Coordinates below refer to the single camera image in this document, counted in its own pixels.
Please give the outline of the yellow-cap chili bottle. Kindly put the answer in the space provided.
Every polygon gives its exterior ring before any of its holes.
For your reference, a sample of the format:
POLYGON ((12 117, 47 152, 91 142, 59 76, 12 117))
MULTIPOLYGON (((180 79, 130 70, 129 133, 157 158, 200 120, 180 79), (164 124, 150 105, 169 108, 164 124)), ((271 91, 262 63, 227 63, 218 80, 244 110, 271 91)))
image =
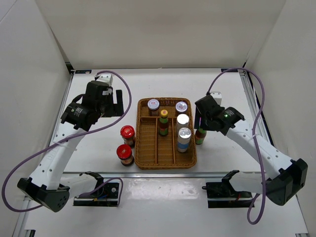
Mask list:
POLYGON ((169 120, 168 120, 168 111, 166 109, 161 110, 159 123, 158 123, 158 132, 161 136, 166 136, 168 134, 169 120))
POLYGON ((204 139, 207 135, 207 131, 199 128, 195 132, 195 142, 197 145, 201 145, 204 142, 204 139))

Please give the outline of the silver-cap pepper shaker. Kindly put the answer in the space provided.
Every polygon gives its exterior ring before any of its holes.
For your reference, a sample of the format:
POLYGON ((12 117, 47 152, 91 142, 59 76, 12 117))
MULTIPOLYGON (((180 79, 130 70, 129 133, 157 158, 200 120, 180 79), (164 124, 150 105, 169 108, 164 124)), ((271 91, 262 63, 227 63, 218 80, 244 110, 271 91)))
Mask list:
POLYGON ((189 121, 190 121, 190 118, 189 118, 188 115, 186 115, 186 114, 178 115, 177 119, 176 119, 176 129, 177 129, 177 131, 179 131, 183 127, 188 127, 189 126, 189 121))
POLYGON ((187 127, 180 128, 177 137, 177 151, 184 153, 187 151, 191 141, 191 130, 187 127))

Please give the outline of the white-lid spice jar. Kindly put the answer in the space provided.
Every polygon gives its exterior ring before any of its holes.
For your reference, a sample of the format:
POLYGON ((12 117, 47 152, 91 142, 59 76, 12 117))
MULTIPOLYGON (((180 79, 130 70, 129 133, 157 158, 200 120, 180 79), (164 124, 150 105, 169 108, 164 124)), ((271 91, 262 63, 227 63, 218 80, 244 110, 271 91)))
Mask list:
POLYGON ((159 107, 160 107, 159 101, 157 99, 150 99, 147 105, 148 105, 150 116, 159 117, 159 107))
POLYGON ((179 101, 175 105, 176 115, 186 114, 188 111, 188 104, 184 101, 179 101))

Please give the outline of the red-lid sauce jar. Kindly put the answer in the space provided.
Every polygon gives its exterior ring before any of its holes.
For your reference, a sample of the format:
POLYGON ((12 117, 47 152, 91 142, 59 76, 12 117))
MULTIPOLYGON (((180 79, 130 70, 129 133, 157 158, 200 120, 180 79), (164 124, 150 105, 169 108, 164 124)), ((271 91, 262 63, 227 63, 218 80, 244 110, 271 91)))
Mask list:
POLYGON ((132 149, 127 144, 122 144, 117 148, 117 156, 120 162, 124 166, 130 166, 134 163, 134 156, 132 154, 132 149))
POLYGON ((125 125, 120 130, 120 135, 123 138, 124 144, 131 148, 135 146, 135 130, 131 125, 125 125))

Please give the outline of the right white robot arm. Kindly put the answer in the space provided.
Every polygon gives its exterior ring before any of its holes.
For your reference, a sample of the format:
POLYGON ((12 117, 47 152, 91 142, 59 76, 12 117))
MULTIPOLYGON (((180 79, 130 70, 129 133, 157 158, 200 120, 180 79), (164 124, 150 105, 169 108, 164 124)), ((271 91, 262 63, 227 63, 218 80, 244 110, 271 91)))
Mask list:
POLYGON ((232 198, 239 192, 258 193, 283 206, 304 187, 307 163, 301 158, 292 159, 255 134, 238 110, 221 107, 210 94, 197 100, 195 106, 195 129, 222 133, 242 147, 264 171, 264 174, 230 171, 221 181, 225 196, 232 198))

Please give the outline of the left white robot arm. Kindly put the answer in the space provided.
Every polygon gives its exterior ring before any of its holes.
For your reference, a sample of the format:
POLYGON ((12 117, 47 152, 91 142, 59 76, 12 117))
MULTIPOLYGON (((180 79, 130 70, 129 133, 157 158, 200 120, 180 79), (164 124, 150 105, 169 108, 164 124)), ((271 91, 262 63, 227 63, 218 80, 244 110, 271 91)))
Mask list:
POLYGON ((112 83, 109 74, 97 77, 87 84, 84 94, 76 96, 65 108, 53 144, 31 175, 17 183, 30 199, 58 212, 71 198, 102 195, 104 179, 98 173, 87 171, 64 183, 61 178, 77 145, 92 133, 90 128, 98 119, 123 116, 122 91, 114 91, 112 83))

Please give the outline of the brown wicker divided basket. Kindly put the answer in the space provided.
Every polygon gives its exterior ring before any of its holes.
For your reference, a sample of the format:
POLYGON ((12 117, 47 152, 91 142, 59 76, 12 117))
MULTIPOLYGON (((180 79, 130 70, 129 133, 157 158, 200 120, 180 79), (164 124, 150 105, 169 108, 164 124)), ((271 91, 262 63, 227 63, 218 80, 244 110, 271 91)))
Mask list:
POLYGON ((151 115, 148 108, 150 98, 138 101, 136 119, 135 164, 142 170, 188 169, 197 162, 197 151, 194 136, 191 137, 188 149, 181 153, 177 150, 176 103, 188 105, 189 129, 194 132, 193 114, 189 99, 176 97, 158 97, 159 109, 166 109, 168 114, 168 134, 158 132, 159 117, 151 115))

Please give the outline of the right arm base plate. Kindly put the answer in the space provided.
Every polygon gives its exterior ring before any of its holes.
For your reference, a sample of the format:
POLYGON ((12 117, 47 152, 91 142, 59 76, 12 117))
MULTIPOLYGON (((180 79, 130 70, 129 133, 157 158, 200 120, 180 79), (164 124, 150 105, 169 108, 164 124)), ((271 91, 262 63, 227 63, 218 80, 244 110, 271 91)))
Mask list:
POLYGON ((250 192, 229 191, 222 183, 222 176, 205 179, 202 190, 207 197, 208 208, 248 208, 253 195, 250 192))

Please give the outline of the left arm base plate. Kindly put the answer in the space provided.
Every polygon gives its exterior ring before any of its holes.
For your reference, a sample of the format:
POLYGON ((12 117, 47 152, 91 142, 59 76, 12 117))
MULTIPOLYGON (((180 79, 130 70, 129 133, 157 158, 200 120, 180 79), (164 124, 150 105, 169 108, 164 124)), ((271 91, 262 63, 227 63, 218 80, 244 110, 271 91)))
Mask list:
POLYGON ((88 195, 79 195, 74 198, 73 206, 89 207, 118 207, 123 190, 123 180, 121 178, 110 178, 104 180, 98 173, 91 171, 85 172, 85 175, 93 177, 96 180, 95 192, 88 195))

